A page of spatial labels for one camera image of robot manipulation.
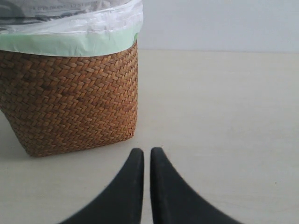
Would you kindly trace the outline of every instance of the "black plastic prong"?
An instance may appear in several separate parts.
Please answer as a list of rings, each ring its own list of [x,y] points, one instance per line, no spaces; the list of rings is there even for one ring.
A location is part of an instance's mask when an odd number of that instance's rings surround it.
[[[133,149],[112,182],[89,205],[61,224],[139,224],[144,182],[144,154]]]
[[[150,194],[154,224],[240,224],[198,195],[162,148],[151,151]]]

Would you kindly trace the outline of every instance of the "white floor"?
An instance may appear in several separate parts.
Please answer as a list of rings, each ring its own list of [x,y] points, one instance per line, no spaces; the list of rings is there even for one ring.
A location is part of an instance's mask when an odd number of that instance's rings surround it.
[[[140,51],[133,139],[28,157],[0,114],[0,223],[53,224],[98,195],[131,148],[162,146],[204,198],[245,224],[299,223],[299,55]]]

